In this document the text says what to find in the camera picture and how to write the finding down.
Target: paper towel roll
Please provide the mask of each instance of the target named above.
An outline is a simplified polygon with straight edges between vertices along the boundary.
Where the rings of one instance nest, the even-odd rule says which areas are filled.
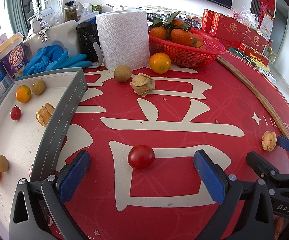
[[[122,10],[96,15],[104,65],[114,71],[119,65],[132,70],[149,65],[147,12]]]

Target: black pump cap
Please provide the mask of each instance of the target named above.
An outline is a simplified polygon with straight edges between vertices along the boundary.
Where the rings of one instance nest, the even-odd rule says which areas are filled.
[[[72,6],[73,4],[74,4],[73,1],[69,1],[69,2],[66,2],[66,3],[65,3],[65,5],[67,5],[67,6]]]

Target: blue gripper pad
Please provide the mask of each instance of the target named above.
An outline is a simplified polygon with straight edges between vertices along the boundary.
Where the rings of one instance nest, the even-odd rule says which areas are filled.
[[[203,183],[206,185],[212,200],[218,202],[221,205],[225,198],[224,185],[217,176],[213,167],[203,157],[203,153],[206,155],[204,150],[196,151],[193,157],[194,166],[199,173]]]
[[[289,152],[289,139],[280,135],[277,137],[277,145]]]
[[[59,199],[62,204],[71,200],[89,166],[90,155],[84,151],[59,186]]]

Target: plaid fabric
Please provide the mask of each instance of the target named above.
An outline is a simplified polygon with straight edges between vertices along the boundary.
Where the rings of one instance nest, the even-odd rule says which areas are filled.
[[[157,18],[160,18],[162,20],[165,20],[165,19],[167,19],[170,16],[169,14],[161,14],[161,13],[147,13],[147,15],[151,19],[153,19],[153,17],[157,17]],[[197,22],[195,20],[188,19],[186,17],[180,17],[180,16],[177,16],[176,19],[180,19],[180,20],[184,21],[185,23],[189,24],[190,26],[193,26],[193,27],[196,27],[196,28],[202,28],[202,23]]]

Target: curtain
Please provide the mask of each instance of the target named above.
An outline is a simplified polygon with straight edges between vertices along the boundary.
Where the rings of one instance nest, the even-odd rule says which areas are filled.
[[[22,0],[6,0],[6,4],[13,33],[20,32],[27,37],[28,27],[26,24]]]

